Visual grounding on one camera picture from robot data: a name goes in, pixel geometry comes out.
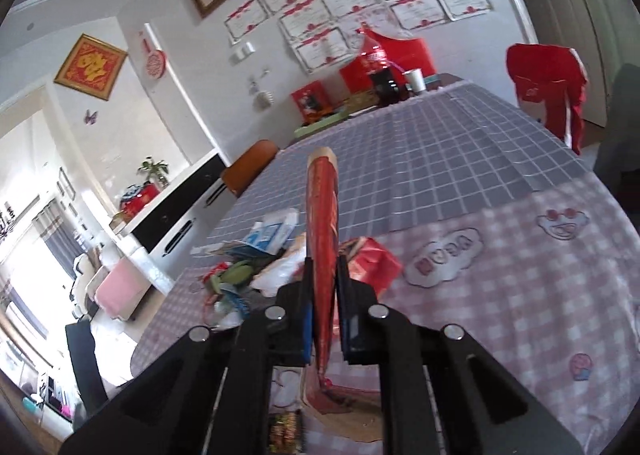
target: red bag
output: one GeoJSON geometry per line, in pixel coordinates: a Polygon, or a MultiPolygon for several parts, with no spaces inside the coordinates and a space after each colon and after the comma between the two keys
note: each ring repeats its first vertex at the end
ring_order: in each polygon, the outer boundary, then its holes
{"type": "Polygon", "coordinates": [[[507,70],[523,111],[580,154],[588,79],[576,51],[518,43],[507,51],[507,70]]]}
{"type": "MultiPolygon", "coordinates": [[[[340,246],[340,253],[347,257],[349,276],[373,287],[376,296],[389,288],[402,271],[402,264],[390,251],[369,237],[360,237],[340,246]]],[[[337,299],[334,304],[334,336],[340,335],[337,299]]]]}

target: green item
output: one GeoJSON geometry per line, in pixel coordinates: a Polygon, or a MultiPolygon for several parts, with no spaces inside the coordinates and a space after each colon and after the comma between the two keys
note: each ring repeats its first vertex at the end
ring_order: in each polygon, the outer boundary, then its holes
{"type": "Polygon", "coordinates": [[[321,119],[308,126],[301,126],[300,128],[296,129],[293,135],[296,139],[299,139],[300,137],[304,137],[305,135],[311,135],[313,133],[316,133],[317,131],[324,130],[325,128],[333,124],[337,124],[338,122],[348,117],[349,114],[347,112],[338,112],[337,114],[325,117],[324,119],[321,119]]]}
{"type": "Polygon", "coordinates": [[[254,268],[248,260],[238,261],[229,267],[224,273],[209,277],[211,288],[220,294],[220,284],[228,283],[229,285],[242,285],[249,281],[254,275],[254,268]]]}

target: red box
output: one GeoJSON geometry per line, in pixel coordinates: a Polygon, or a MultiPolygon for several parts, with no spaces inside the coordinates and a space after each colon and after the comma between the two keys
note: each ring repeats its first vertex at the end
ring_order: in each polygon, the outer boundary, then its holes
{"type": "Polygon", "coordinates": [[[329,96],[319,81],[303,86],[291,94],[305,122],[315,122],[333,111],[329,96]]]}

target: dining table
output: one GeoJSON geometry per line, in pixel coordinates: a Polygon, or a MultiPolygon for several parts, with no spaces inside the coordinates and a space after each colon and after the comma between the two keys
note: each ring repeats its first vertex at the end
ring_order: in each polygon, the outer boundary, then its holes
{"type": "MultiPolygon", "coordinates": [[[[640,238],[580,158],[462,80],[283,149],[200,245],[285,208],[300,211],[292,237],[305,231],[306,161],[320,146],[338,160],[340,241],[373,237],[402,263],[381,303],[419,326],[463,326],[599,454],[640,397],[640,238]]],[[[198,280],[220,261],[203,250],[142,334],[133,376],[203,324],[198,280]]],[[[337,341],[326,375],[379,390],[377,367],[347,365],[337,341]]],[[[310,454],[382,453],[382,441],[305,424],[310,454]]]]}

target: butterfly wall decoration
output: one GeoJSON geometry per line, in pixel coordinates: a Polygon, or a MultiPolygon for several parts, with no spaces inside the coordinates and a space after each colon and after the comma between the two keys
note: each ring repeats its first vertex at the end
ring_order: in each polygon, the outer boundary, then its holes
{"type": "Polygon", "coordinates": [[[86,114],[84,114],[84,123],[87,126],[90,126],[92,124],[95,124],[95,122],[98,120],[98,111],[96,110],[93,114],[89,111],[86,111],[86,114]]]}

